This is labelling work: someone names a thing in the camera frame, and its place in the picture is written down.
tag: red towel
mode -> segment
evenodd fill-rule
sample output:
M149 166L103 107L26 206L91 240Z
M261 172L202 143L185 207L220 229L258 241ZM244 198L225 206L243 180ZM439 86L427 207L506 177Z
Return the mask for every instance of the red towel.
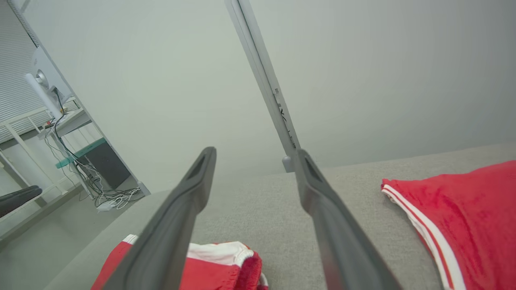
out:
M127 236L107 257L91 287L100 290L138 237ZM190 244L180 290L267 290L262 259L239 241Z
M516 289L516 161L420 181L383 180L445 289Z

